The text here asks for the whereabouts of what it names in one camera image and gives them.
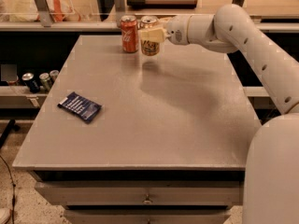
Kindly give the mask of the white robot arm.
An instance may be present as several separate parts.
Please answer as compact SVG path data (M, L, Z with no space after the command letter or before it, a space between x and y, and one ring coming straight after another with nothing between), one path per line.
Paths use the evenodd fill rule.
M213 15L166 18L138 34L151 42L243 55L269 103L254 106L265 117L249 145L242 224L299 224L299 63L235 4Z

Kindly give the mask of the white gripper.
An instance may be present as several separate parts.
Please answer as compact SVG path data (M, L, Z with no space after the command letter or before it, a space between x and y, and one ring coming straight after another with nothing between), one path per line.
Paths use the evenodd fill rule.
M166 23L163 27L144 28L138 31L139 38L144 41L163 43L168 39L175 45L188 45L189 15L177 15L175 17L163 17L159 23Z

